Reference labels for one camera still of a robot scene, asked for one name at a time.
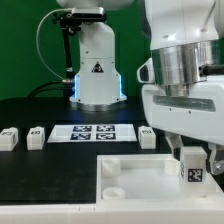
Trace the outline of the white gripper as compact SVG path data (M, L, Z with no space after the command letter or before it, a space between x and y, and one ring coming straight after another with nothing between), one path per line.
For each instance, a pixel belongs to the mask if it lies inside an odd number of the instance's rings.
M165 139L175 159L183 147L180 135L203 140L210 142L207 170L212 175L224 173L223 83L193 84L188 97L167 97L158 86L146 84L142 101L148 124L167 131Z

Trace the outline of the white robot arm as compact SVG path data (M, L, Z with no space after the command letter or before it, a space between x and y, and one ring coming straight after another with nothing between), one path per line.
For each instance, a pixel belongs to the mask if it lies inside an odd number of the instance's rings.
M56 0L68 21L79 26L80 65L70 102L86 110L105 110L126 99L115 69L115 37L105 13L134 0ZM140 0L151 57L141 96L149 126L170 142L183 136L212 146L210 171L224 172L216 158L224 147L224 71L218 40L224 37L224 0Z

